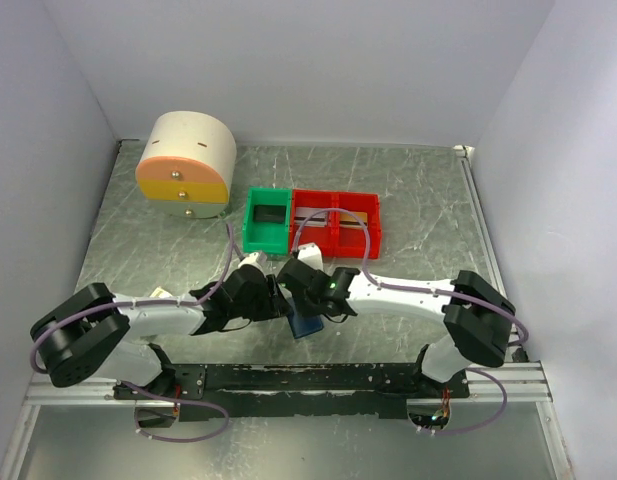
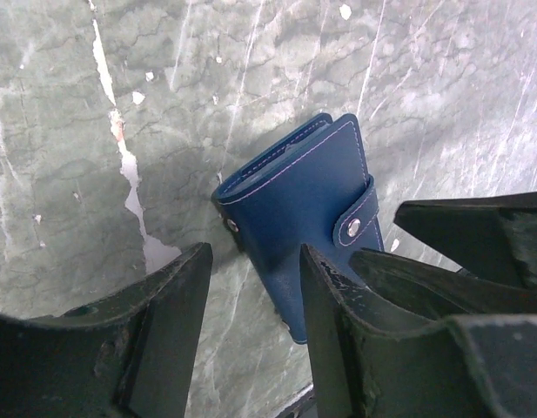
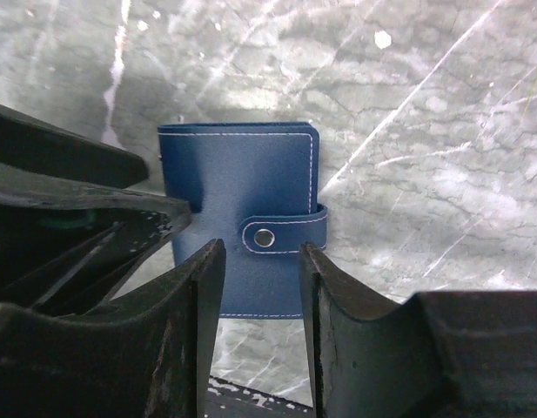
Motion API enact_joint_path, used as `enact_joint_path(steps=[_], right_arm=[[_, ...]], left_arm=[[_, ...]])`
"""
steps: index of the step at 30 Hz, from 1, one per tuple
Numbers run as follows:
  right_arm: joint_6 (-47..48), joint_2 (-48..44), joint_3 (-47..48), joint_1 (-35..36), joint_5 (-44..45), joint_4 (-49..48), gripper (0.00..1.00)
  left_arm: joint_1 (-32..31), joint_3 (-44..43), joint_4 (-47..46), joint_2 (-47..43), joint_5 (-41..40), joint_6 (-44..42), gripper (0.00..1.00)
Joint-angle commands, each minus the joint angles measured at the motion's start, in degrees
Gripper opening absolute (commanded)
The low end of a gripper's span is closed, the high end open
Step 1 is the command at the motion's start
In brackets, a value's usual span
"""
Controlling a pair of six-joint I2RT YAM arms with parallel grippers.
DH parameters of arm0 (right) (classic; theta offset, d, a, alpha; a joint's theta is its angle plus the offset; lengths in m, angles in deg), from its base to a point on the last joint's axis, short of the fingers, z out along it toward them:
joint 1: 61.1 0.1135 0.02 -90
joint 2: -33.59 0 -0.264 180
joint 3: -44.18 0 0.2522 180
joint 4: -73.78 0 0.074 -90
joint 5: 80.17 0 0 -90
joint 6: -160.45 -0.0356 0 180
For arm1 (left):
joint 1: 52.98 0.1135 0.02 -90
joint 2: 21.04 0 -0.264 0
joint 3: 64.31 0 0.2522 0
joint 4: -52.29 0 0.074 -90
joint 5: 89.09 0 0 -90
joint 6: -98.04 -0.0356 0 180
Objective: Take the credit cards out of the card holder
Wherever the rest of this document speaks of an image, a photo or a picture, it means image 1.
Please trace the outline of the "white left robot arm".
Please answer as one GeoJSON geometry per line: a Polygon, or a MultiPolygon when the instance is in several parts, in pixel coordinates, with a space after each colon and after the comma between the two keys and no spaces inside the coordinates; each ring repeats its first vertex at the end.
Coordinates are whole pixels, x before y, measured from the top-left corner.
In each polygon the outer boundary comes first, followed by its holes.
{"type": "Polygon", "coordinates": [[[225,330],[234,319],[260,322],[291,312],[274,275],[253,265],[179,297],[131,298],[93,283],[33,326],[31,360],[56,388],[105,378],[161,399],[172,392],[175,375],[151,337],[205,335],[225,330]]]}

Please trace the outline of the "blue leather card holder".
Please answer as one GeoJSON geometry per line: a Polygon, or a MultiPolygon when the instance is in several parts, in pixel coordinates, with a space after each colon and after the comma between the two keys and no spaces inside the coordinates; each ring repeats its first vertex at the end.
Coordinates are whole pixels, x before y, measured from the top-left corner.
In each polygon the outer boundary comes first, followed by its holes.
{"type": "Polygon", "coordinates": [[[290,313],[287,315],[287,320],[295,340],[305,338],[323,330],[324,323],[321,316],[302,316],[292,298],[288,298],[287,302],[291,308],[290,313]]]}

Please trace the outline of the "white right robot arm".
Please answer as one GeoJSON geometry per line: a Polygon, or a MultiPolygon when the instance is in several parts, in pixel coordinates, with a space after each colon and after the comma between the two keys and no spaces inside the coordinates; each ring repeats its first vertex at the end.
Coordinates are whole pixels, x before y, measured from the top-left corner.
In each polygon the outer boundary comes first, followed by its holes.
{"type": "Polygon", "coordinates": [[[304,317],[396,315],[427,319],[445,335],[423,348],[412,374],[414,390],[431,398],[457,373],[477,364],[502,366],[514,308],[478,274],[462,270],[454,280],[416,281],[339,267],[328,275],[292,258],[277,275],[304,317]]]}

